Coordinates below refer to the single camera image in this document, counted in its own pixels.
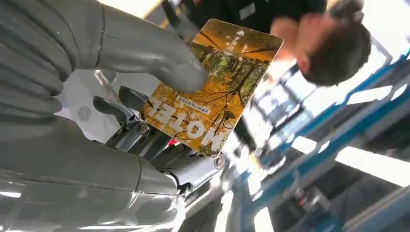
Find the person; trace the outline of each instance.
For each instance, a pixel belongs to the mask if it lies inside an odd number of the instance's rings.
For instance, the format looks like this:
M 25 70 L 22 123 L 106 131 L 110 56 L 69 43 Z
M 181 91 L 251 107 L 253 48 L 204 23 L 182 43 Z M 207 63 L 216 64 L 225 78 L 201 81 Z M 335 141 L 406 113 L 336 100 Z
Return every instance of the person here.
M 337 85 L 353 77 L 370 55 L 370 33 L 360 19 L 354 18 L 355 11 L 361 8 L 356 1 L 349 1 L 353 7 L 348 9 L 353 11 L 332 15 L 325 13 L 326 0 L 183 0 L 182 3 L 191 6 L 187 17 L 198 28 L 216 18 L 283 38 L 277 59 L 295 58 L 305 79 L 319 86 Z

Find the autumn forest picture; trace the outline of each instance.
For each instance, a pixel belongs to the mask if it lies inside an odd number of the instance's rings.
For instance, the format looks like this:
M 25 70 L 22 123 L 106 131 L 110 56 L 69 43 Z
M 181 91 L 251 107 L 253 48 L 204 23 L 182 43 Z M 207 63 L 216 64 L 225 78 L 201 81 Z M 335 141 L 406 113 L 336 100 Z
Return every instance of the autumn forest picture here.
M 142 113 L 146 122 L 213 159 L 241 117 L 282 39 L 211 19 L 190 44 L 208 73 L 194 94 L 161 83 Z

